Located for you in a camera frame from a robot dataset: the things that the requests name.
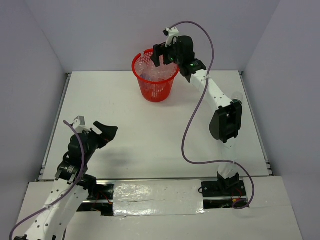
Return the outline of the blue label plastic bottle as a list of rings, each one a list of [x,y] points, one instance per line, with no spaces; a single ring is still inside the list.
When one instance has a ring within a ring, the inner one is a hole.
[[[148,73],[148,66],[145,62],[138,62],[137,65],[135,66],[136,73],[143,79],[149,81],[150,76]]]

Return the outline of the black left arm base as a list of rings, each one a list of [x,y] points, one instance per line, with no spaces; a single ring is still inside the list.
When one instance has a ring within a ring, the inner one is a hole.
[[[77,212],[98,212],[103,217],[114,215],[114,184],[97,184],[89,197],[82,202]]]

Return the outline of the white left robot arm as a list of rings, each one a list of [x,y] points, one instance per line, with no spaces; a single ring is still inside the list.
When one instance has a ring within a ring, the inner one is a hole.
[[[84,200],[98,194],[96,177],[88,175],[88,162],[96,150],[116,137],[118,127],[95,121],[100,131],[86,128],[78,117],[73,123],[63,122],[73,135],[57,167],[52,188],[41,209],[19,221],[11,230],[11,240],[63,240],[67,227]]]

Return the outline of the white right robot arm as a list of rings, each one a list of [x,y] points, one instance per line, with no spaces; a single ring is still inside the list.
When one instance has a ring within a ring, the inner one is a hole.
[[[220,143],[222,159],[219,164],[217,190],[221,195],[228,196],[235,189],[233,181],[239,179],[236,168],[236,139],[242,123],[242,102],[230,99],[218,87],[207,73],[203,62],[195,57],[194,43],[189,36],[174,37],[170,44],[165,42],[153,46],[150,58],[156,67],[161,63],[176,64],[180,73],[192,84],[212,109],[213,116],[209,124],[211,136]]]

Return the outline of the clear wide-mouth plastic jar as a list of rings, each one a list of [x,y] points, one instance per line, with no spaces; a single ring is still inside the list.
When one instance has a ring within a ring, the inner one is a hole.
[[[164,56],[160,56],[160,65],[156,67],[157,77],[159,79],[167,80],[175,72],[175,65],[173,63],[164,64]]]

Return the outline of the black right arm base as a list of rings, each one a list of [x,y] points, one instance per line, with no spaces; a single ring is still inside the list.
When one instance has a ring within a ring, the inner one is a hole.
[[[221,179],[215,181],[203,181],[198,192],[204,198],[240,198],[246,196],[246,189],[242,180],[227,182]]]

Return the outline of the clear bottle white cap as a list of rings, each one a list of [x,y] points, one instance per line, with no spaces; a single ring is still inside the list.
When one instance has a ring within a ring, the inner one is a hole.
[[[151,62],[146,70],[146,79],[151,82],[158,82],[160,79],[159,69]]]

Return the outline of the green label plastic bottle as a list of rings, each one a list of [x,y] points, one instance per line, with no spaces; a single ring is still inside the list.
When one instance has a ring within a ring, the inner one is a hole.
[[[243,94],[239,91],[236,91],[232,94],[231,100],[235,103],[239,102],[242,104],[243,103]]]

